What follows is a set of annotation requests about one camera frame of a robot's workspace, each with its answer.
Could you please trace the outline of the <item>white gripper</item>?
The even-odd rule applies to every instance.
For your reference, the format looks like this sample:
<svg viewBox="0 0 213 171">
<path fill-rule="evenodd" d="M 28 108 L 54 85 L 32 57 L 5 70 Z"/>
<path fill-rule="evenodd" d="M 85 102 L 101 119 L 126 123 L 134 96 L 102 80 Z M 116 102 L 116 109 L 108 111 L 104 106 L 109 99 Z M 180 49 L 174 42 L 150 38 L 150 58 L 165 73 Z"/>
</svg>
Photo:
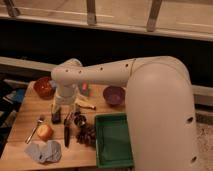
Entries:
<svg viewBox="0 0 213 171">
<path fill-rule="evenodd" d="M 62 106 L 67 106 L 68 107 L 68 112 L 75 113 L 76 112 L 76 95 L 70 96 L 70 97 L 63 97 L 60 96 L 58 93 L 55 93 L 53 102 L 52 102 L 52 107 L 51 107 L 51 113 L 56 114 Z"/>
</svg>

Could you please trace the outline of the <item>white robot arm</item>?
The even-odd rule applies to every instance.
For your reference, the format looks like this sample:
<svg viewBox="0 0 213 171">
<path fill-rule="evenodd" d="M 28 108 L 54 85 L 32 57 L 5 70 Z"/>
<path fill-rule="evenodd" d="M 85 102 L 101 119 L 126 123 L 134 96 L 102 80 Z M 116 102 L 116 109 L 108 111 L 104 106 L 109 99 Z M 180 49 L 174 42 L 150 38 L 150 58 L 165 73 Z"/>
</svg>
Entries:
<svg viewBox="0 0 213 171">
<path fill-rule="evenodd" d="M 145 57 L 83 67 L 70 59 L 56 66 L 51 77 L 57 105 L 74 101 L 78 83 L 126 88 L 134 171 L 199 171 L 192 85 L 180 60 Z"/>
</svg>

